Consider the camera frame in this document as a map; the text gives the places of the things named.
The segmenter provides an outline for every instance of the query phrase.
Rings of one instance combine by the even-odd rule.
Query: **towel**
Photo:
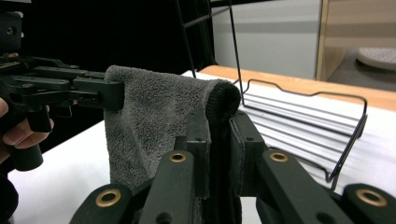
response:
[[[106,79],[125,85],[122,110],[105,110],[110,181],[134,189],[155,176],[162,155],[186,135],[187,115],[205,111],[210,132],[208,195],[196,199],[195,223],[241,223],[241,203],[229,180],[228,120],[240,103],[239,90],[223,79],[201,80],[110,66]]]

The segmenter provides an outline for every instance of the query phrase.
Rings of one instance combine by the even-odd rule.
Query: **drying rack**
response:
[[[266,116],[272,117],[272,118],[278,118],[278,120],[283,119],[283,120],[288,120],[287,123],[294,123],[295,124],[295,128],[298,131],[301,131],[301,127],[300,126],[304,126],[305,130],[308,127],[308,129],[310,129],[311,131],[308,132],[308,134],[316,134],[318,135],[318,133],[315,133],[315,131],[312,130],[316,130],[317,132],[320,132],[323,134],[329,134],[332,136],[333,140],[336,142],[335,145],[340,145],[340,142],[337,140],[337,138],[341,138],[344,139],[343,143],[345,143],[345,145],[342,147],[342,149],[336,149],[335,151],[338,151],[339,156],[337,156],[337,158],[327,158],[323,155],[319,155],[318,153],[316,154],[316,152],[312,151],[310,148],[300,148],[300,151],[303,151],[304,153],[302,153],[303,155],[299,155],[298,153],[296,153],[294,150],[287,150],[289,153],[293,154],[302,164],[306,164],[310,167],[313,167],[321,172],[323,172],[324,174],[324,178],[323,177],[319,177],[317,176],[317,180],[323,179],[325,181],[325,184],[330,184],[329,189],[334,191],[336,186],[337,186],[337,181],[338,181],[338,177],[341,173],[341,169],[344,165],[344,162],[347,159],[347,156],[350,152],[350,150],[352,149],[355,141],[361,137],[362,132],[364,130],[364,126],[366,123],[366,120],[368,118],[367,115],[367,100],[364,99],[361,96],[358,95],[351,95],[351,94],[343,94],[343,93],[338,93],[338,92],[330,92],[330,91],[318,91],[312,94],[303,94],[303,93],[299,93],[299,92],[295,92],[295,91],[285,91],[283,90],[281,87],[279,87],[276,83],[274,82],[269,82],[266,80],[259,80],[259,79],[250,79],[247,81],[247,87],[244,90],[243,87],[243,81],[242,81],[242,74],[241,74],[241,68],[240,68],[240,63],[239,63],[239,57],[238,57],[238,49],[237,49],[237,44],[236,44],[236,34],[235,34],[235,28],[234,28],[234,23],[233,23],[233,8],[232,8],[232,0],[226,0],[226,1],[222,1],[222,2],[228,2],[228,6],[224,7],[224,5],[219,5],[218,6],[223,6],[223,9],[220,9],[214,13],[211,12],[211,8],[210,8],[210,1],[207,1],[207,6],[208,6],[208,10],[210,11],[210,14],[205,15],[201,18],[198,18],[196,20],[193,21],[189,21],[189,22],[183,22],[182,17],[181,17],[181,13],[180,13],[180,9],[179,9],[179,5],[178,5],[178,1],[175,0],[175,4],[177,7],[177,12],[178,12],[178,18],[179,18],[179,22],[180,22],[180,27],[182,30],[182,34],[183,34],[183,40],[184,40],[184,44],[187,50],[187,54],[188,54],[188,58],[189,58],[189,62],[190,62],[190,66],[191,66],[191,71],[192,71],[192,76],[196,77],[195,74],[195,69],[194,69],[194,65],[193,65],[193,61],[192,61],[192,57],[191,57],[191,51],[190,51],[190,47],[189,47],[189,42],[188,42],[188,38],[186,35],[186,29],[192,27],[195,24],[199,24],[203,21],[207,21],[209,19],[211,19],[212,17],[226,11],[229,10],[230,12],[230,20],[231,20],[231,27],[232,27],[232,34],[233,34],[233,47],[234,47],[234,54],[235,54],[235,60],[236,60],[236,69],[237,69],[237,74],[238,74],[238,79],[233,83],[234,85],[239,84],[239,90],[241,93],[241,107],[240,110],[243,110],[245,112],[247,112],[249,114],[249,116],[251,118],[255,118],[255,116],[257,116],[257,112],[265,114]],[[294,104],[288,101],[279,101],[276,99],[270,99],[267,98],[266,100],[266,104],[263,103],[258,103],[258,101],[251,101],[250,98],[254,98],[254,97],[261,97],[260,95],[254,96],[252,94],[250,94],[249,88],[251,86],[252,82],[258,82],[261,84],[266,84],[266,85],[272,85],[275,86],[278,90],[290,94],[290,95],[298,95],[298,96],[302,96],[302,97],[306,97],[306,98],[312,98],[312,97],[316,97],[318,95],[332,95],[332,96],[338,96],[338,97],[346,97],[346,98],[351,98],[351,99],[356,99],[358,101],[361,102],[361,113],[359,113],[359,115],[356,116],[345,116],[342,113],[338,113],[338,112],[328,112],[323,108],[314,108],[311,107],[309,105],[298,105],[298,104]],[[303,114],[303,116],[297,116],[298,118],[294,117],[293,115],[296,115],[295,111],[290,110],[290,106],[291,107],[300,107],[301,109],[303,109],[305,112]],[[338,117],[343,119],[345,122],[339,122],[339,121],[334,121],[331,119],[321,119],[320,114],[325,115],[325,116],[330,116],[330,117]],[[268,117],[267,120],[262,119],[261,121],[257,120],[257,119],[253,119],[252,120],[253,123],[255,123],[255,125],[257,127],[260,126],[265,126],[265,124],[263,124],[263,122],[268,121]],[[332,127],[332,125],[321,125],[320,122],[323,121],[326,124],[332,123],[334,122],[335,126],[338,126],[337,128]],[[298,148],[297,146],[295,146],[294,144],[291,144],[290,142],[283,142],[282,144],[274,144],[273,146],[270,146],[268,144],[268,140],[271,138],[274,138],[273,135],[264,133],[263,131],[260,132],[263,139],[266,141],[268,147],[270,149],[283,149],[286,150],[284,147],[280,146],[280,145],[289,145],[289,147],[291,148]],[[310,139],[303,139],[302,137],[300,137],[301,141],[305,141],[305,142],[311,142],[310,144],[312,144],[312,140]],[[320,160],[327,160],[332,162],[332,165],[322,165],[317,161]],[[309,172],[313,177],[315,177],[315,175],[317,175],[315,172]]]

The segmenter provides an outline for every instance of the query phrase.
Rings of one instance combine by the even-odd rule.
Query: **cloth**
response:
[[[202,107],[210,131],[208,197],[197,199],[196,223],[240,223],[239,198],[232,195],[229,118],[239,90],[229,81],[201,80],[137,68],[110,66],[106,79],[125,85],[124,107],[105,111],[110,181],[134,189],[155,176],[162,155],[186,135],[187,115]]]

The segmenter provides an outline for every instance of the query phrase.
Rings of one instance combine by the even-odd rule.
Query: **folded towel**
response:
[[[202,107],[210,131],[208,197],[197,199],[195,223],[240,223],[239,198],[229,171],[229,118],[239,90],[229,81],[201,80],[142,69],[110,66],[106,79],[125,85],[124,108],[105,111],[110,181],[134,189],[155,176],[162,155],[186,135],[187,115]]]

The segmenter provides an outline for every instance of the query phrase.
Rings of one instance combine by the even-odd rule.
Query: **wire frame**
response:
[[[361,137],[362,132],[364,130],[364,126],[365,126],[365,123],[366,123],[366,120],[367,120],[367,117],[368,117],[368,115],[367,115],[367,105],[368,105],[367,100],[365,98],[361,97],[361,96],[358,96],[358,95],[344,94],[344,93],[331,92],[331,91],[318,91],[318,92],[315,92],[315,93],[312,93],[312,94],[304,94],[304,93],[300,93],[300,92],[296,92],[296,91],[286,91],[286,90],[283,90],[281,87],[279,87],[274,82],[269,82],[269,81],[265,81],[265,80],[254,79],[254,78],[250,79],[247,82],[247,88],[244,90],[243,85],[242,85],[242,81],[241,81],[242,77],[240,75],[239,69],[238,69],[238,77],[239,77],[238,80],[236,80],[234,84],[239,82],[239,89],[241,91],[241,97],[242,97],[241,102],[242,102],[242,106],[244,108],[248,108],[248,109],[251,109],[251,110],[257,110],[257,111],[260,111],[260,112],[266,113],[266,114],[273,114],[273,115],[276,115],[276,116],[279,116],[279,117],[283,117],[284,119],[290,119],[290,120],[294,120],[294,121],[303,122],[304,124],[307,124],[307,125],[318,126],[317,124],[315,124],[315,122],[309,122],[309,121],[306,121],[306,120],[301,121],[300,119],[296,119],[296,118],[293,118],[291,116],[283,116],[282,114],[274,113],[273,111],[271,111],[269,109],[263,109],[262,107],[257,107],[257,106],[254,106],[254,105],[248,105],[246,103],[246,95],[248,95],[248,91],[249,91],[251,82],[259,82],[261,84],[272,85],[272,86],[277,87],[278,90],[283,91],[283,92],[285,92],[287,94],[293,94],[293,95],[298,95],[298,96],[302,96],[302,97],[314,97],[314,96],[317,96],[317,95],[332,95],[332,96],[352,98],[352,99],[355,99],[355,100],[358,100],[358,101],[362,102],[361,114],[359,115],[359,119],[358,119],[358,122],[357,122],[356,126],[354,126],[353,129],[352,129],[353,132],[352,133],[339,133],[339,134],[347,135],[348,136],[348,140],[347,140],[347,143],[346,143],[344,149],[342,150],[341,156],[338,158],[338,160],[336,161],[334,167],[331,170],[329,170],[328,168],[325,168],[324,166],[320,165],[316,161],[309,160],[307,158],[299,156],[296,153],[293,153],[292,151],[288,150],[288,152],[293,154],[296,157],[296,159],[298,159],[299,161],[301,161],[301,162],[303,162],[303,163],[305,163],[305,164],[307,164],[307,165],[309,165],[311,167],[314,167],[314,168],[319,169],[320,171],[322,171],[324,173],[324,180],[327,183],[331,184],[330,189],[331,190],[335,190],[336,185],[337,185],[338,176],[340,175],[342,167],[343,167],[343,165],[344,165],[344,163],[345,163],[345,161],[347,159],[347,156],[348,156],[350,150],[352,149],[355,141],[359,137]],[[303,105],[298,105],[298,104],[293,104],[293,106],[304,107]],[[317,108],[312,107],[310,109],[316,110],[315,112],[318,112]],[[279,148],[279,147],[269,147],[269,148],[270,149],[275,149],[275,148],[283,149],[283,148]]]

